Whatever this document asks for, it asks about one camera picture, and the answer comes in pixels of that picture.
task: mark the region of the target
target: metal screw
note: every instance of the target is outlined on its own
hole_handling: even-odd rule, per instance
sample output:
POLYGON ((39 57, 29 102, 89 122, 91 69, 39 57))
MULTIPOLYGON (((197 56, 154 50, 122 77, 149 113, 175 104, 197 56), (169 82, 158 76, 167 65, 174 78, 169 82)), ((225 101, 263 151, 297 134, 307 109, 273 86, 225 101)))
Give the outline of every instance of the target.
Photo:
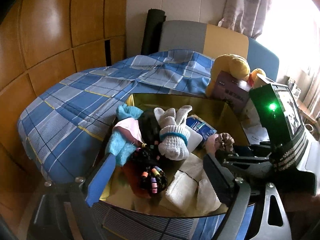
POLYGON ((243 179, 240 177, 235 178, 236 183, 243 183, 243 179))
POLYGON ((52 185, 52 181, 46 181, 46 182, 44 183, 44 185, 45 185, 46 187, 50 187, 50 186, 52 185))
POLYGON ((275 186, 275 184, 273 184, 273 183, 271 183, 271 182, 268 182, 268 183, 267 183, 267 186, 273 188, 273 187, 275 186))
POLYGON ((76 183, 82 183, 82 182, 84 182, 84 177, 76 177, 75 182, 76 182, 76 183))

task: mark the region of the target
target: tissue packet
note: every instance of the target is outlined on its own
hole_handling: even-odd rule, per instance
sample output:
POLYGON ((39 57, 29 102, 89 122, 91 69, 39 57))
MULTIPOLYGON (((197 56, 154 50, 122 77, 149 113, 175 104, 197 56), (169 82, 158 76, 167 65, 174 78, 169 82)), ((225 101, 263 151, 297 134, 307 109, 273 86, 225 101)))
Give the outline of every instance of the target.
POLYGON ((201 147, 204 147, 204 143, 207 141, 207 138, 210 135, 213 135, 217 132, 215 128, 202 120, 196 114, 192 114, 187 118, 186 125, 202 136, 202 141, 199 144, 201 147))

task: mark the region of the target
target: purple book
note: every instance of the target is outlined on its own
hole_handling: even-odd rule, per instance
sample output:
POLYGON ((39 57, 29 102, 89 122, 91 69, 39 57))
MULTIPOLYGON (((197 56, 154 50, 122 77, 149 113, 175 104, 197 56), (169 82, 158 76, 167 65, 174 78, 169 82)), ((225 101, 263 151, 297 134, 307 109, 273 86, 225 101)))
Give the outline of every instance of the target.
POLYGON ((246 81, 238 80, 225 71, 217 77, 211 97, 228 103, 235 114, 242 112, 249 100, 250 86, 246 81))

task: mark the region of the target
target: green led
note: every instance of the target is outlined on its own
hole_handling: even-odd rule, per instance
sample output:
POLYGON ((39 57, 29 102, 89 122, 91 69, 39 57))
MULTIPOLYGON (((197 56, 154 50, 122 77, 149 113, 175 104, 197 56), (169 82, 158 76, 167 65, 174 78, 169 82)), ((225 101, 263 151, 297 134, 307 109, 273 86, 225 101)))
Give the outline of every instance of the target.
POLYGON ((272 103, 269 105, 269 109, 272 110, 272 111, 275 111, 277 108, 277 105, 275 103, 272 103))

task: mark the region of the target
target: blue plaid blanket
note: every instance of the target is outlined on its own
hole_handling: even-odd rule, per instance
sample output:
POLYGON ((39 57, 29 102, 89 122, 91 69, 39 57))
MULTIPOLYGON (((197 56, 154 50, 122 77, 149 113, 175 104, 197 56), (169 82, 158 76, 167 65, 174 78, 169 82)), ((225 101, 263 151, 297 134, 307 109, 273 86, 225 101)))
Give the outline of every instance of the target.
POLYGON ((74 181, 92 166, 117 106, 132 93, 204 96, 213 59, 189 50, 135 56, 75 73, 21 114, 25 151, 45 179, 74 181))

